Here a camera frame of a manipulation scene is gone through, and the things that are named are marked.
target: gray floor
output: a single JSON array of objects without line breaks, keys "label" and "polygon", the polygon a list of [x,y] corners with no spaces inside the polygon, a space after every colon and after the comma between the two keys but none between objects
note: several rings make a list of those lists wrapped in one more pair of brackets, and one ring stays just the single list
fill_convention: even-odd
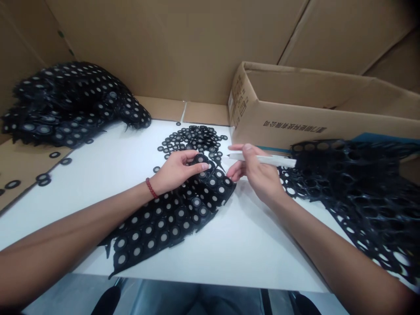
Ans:
[{"label": "gray floor", "polygon": [[[115,283],[104,276],[68,274],[29,305],[25,315],[89,315],[101,295]],[[130,315],[141,280],[128,279],[115,315]],[[293,315],[287,291],[269,291],[273,315]]]}]

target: white work surface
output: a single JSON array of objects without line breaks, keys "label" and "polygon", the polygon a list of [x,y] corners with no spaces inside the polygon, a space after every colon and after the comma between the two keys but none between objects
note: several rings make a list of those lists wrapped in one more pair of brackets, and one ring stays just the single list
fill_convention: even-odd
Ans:
[{"label": "white work surface", "polygon": [[[22,237],[153,176],[165,162],[157,147],[174,131],[191,124],[154,120],[140,131],[124,123],[107,128],[94,143],[73,151],[68,166],[51,172],[52,182],[35,186],[0,216],[0,249]],[[226,155],[229,128],[211,126],[229,139],[221,142],[222,166],[234,163]],[[339,235],[350,241],[320,202],[297,202]],[[108,276],[112,256],[95,249],[73,272]],[[118,276],[202,284],[328,292],[310,260],[271,211],[257,198],[246,179],[215,218],[181,244],[131,267]]]}]

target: cardboard wall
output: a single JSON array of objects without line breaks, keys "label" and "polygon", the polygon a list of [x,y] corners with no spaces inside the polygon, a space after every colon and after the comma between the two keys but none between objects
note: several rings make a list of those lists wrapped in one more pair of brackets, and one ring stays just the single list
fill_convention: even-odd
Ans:
[{"label": "cardboard wall", "polygon": [[420,93],[420,29],[392,47],[365,75]]},{"label": "cardboard wall", "polygon": [[416,25],[406,1],[311,0],[279,65],[362,75]]},{"label": "cardboard wall", "polygon": [[276,64],[307,0],[46,0],[80,60],[136,95],[226,105],[243,60]]},{"label": "cardboard wall", "polygon": [[[12,89],[17,82],[44,67],[74,59],[57,31],[43,0],[0,2],[0,116],[16,102]],[[0,134],[0,144],[9,138]]]}]

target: black rubber washer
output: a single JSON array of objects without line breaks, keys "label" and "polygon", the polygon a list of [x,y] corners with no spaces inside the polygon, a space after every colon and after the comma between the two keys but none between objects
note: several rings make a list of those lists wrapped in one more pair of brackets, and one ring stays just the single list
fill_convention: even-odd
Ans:
[{"label": "black rubber washer", "polygon": [[42,173],[42,174],[39,174],[35,179],[36,179],[37,182],[40,182],[40,181],[46,180],[48,178],[50,178],[49,174]]},{"label": "black rubber washer", "polygon": [[44,179],[43,181],[38,182],[38,186],[44,187],[51,182],[51,178]]},{"label": "black rubber washer", "polygon": [[8,182],[6,185],[5,185],[5,189],[13,189],[13,188],[16,188],[16,187],[18,187],[19,185],[21,184],[21,181],[20,180],[13,180],[13,181],[11,181],[11,182]]},{"label": "black rubber washer", "polygon": [[72,162],[72,159],[71,158],[69,158],[69,157],[67,157],[67,158],[65,158],[65,159],[62,159],[61,160],[61,162],[60,162],[60,164],[61,165],[68,165],[68,164],[70,164]]},{"label": "black rubber washer", "polygon": [[49,155],[49,157],[50,157],[50,158],[58,158],[60,155],[61,155],[61,153],[60,153],[60,152],[52,152],[52,153]]}]

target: box flap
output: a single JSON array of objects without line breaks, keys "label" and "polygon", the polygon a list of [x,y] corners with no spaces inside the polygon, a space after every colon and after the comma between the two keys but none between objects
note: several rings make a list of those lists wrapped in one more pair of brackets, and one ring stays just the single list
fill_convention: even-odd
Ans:
[{"label": "box flap", "polygon": [[[60,152],[57,158],[50,158],[52,152]],[[0,212],[11,205],[20,195],[36,183],[35,178],[48,173],[57,163],[71,152],[67,147],[37,146],[23,144],[21,141],[13,144],[8,140],[0,145],[0,188],[13,181],[21,181],[13,189],[6,189],[0,197]]]},{"label": "box flap", "polygon": [[47,0],[78,58],[136,95],[226,104],[243,60],[275,64],[308,0]]},{"label": "box flap", "polygon": [[361,75],[416,25],[406,1],[311,0],[279,64]]},{"label": "box flap", "polygon": [[246,63],[259,100],[298,106],[337,107],[372,80],[342,73]]},{"label": "box flap", "polygon": [[374,79],[337,109],[347,112],[420,119],[420,95]]}]

